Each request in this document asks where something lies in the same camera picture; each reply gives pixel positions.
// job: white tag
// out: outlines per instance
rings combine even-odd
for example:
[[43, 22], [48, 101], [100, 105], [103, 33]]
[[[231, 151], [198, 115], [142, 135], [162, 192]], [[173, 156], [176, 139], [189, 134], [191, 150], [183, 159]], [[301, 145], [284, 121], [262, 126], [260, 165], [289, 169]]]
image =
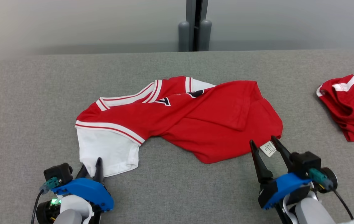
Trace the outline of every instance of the white tag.
[[276, 148], [275, 148], [274, 144], [271, 141], [269, 141], [269, 142], [265, 143], [264, 145], [260, 146], [260, 149], [268, 157], [271, 157], [276, 152]]

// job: white trim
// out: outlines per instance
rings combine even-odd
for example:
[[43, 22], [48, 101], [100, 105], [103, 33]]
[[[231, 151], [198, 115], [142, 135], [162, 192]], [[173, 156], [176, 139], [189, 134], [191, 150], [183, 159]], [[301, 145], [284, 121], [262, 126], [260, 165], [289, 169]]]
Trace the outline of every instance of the white trim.
[[158, 80], [156, 92], [154, 93], [153, 98], [149, 101], [150, 103], [155, 102], [157, 100], [157, 98], [159, 97], [161, 88], [162, 88], [162, 80]]
[[99, 98], [99, 100], [101, 102], [103, 102], [103, 104], [105, 105], [106, 109], [110, 109], [110, 107], [108, 105], [106, 105], [105, 101], [102, 99], [102, 97]]
[[191, 82], [191, 78], [185, 77], [185, 92], [190, 92], [191, 90], [189, 89], [189, 84]]
[[334, 84], [332, 85], [332, 87], [335, 89], [335, 91], [348, 92], [353, 85], [354, 85], [354, 76], [347, 83]]
[[107, 110], [107, 108], [103, 106], [103, 104], [101, 103], [100, 99], [98, 99], [95, 103], [97, 104], [97, 106], [100, 108], [101, 111]]
[[154, 91], [154, 82], [151, 82], [149, 85], [147, 85], [145, 88], [143, 88], [141, 91], [139, 91], [137, 94], [134, 95], [118, 96], [118, 97], [100, 97], [100, 98], [103, 100], [103, 103], [106, 106], [120, 106], [120, 105], [131, 104], [134, 103], [135, 101], [143, 99], [146, 96], [148, 96], [151, 92], [153, 93], [153, 91]]
[[152, 91], [151, 95], [146, 100], [144, 100], [142, 103], [148, 102], [153, 97], [155, 90], [157, 89], [158, 83], [159, 83], [159, 80], [154, 81], [153, 91]]
[[141, 144], [143, 142], [145, 142], [145, 139], [143, 139], [141, 136], [139, 136], [138, 134], [136, 134], [132, 130], [130, 130], [130, 129], [126, 128], [126, 127], [123, 127], [121, 125], [114, 124], [114, 123], [83, 122], [83, 121], [77, 120], [75, 128], [100, 129], [100, 130], [103, 130], [103, 131], [115, 132], [115, 133], [118, 133], [118, 134], [121, 134], [121, 135], [125, 136], [126, 138], [132, 140], [133, 142], [137, 143], [140, 146], [141, 146]]
[[321, 97], [321, 96], [323, 96], [323, 94], [320, 92], [320, 88], [322, 87], [322, 85], [320, 85], [319, 87], [318, 87], [318, 89], [316, 90], [316, 95], [318, 96], [318, 97]]

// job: white wall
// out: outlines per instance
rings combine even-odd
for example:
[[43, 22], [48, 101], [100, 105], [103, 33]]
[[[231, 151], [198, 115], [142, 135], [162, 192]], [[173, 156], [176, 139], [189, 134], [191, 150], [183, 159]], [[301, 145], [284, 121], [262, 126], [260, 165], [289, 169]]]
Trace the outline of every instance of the white wall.
[[181, 0], [0, 0], [0, 60], [178, 50]]
[[209, 0], [220, 50], [354, 48], [353, 0]]

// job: black cable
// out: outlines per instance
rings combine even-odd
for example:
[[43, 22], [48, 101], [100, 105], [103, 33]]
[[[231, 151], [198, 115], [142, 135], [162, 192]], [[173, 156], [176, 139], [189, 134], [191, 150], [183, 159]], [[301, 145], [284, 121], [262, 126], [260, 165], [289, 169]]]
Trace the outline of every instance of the black cable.
[[32, 221], [30, 222], [30, 224], [33, 224], [34, 223], [34, 216], [36, 214], [36, 207], [37, 207], [37, 203], [39, 203], [39, 198], [40, 196], [42, 195], [42, 193], [44, 192], [44, 190], [42, 189], [39, 194], [37, 195], [36, 197], [36, 202], [34, 203], [34, 206], [33, 206], [33, 213], [32, 213]]
[[354, 220], [350, 209], [348, 208], [348, 206], [346, 205], [346, 203], [344, 202], [344, 200], [341, 198], [341, 196], [337, 193], [337, 190], [334, 189], [333, 192], [336, 194], [336, 196], [339, 198], [339, 200], [341, 201], [341, 203], [343, 204], [343, 206], [346, 208], [347, 213], [350, 215], [351, 220]]

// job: gray fabric surface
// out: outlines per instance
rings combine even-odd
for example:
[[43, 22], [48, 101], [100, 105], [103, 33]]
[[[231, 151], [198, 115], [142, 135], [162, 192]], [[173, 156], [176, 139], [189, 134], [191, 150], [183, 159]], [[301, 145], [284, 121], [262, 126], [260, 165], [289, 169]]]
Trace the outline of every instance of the gray fabric surface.
[[[316, 98], [318, 85], [354, 73], [354, 52], [335, 50], [37, 56], [0, 62], [0, 223], [28, 223], [43, 170], [68, 162], [76, 175], [74, 122], [99, 96], [134, 94], [174, 76], [220, 84], [256, 80], [284, 123], [281, 142], [312, 151], [338, 176], [338, 191], [354, 215], [354, 143], [348, 143]], [[275, 176], [286, 168], [263, 158]], [[279, 223], [263, 211], [250, 154], [203, 164], [161, 138], [140, 149], [140, 166], [108, 177], [115, 200], [101, 223]], [[40, 202], [49, 200], [42, 196]], [[323, 205], [348, 221], [329, 193]]]

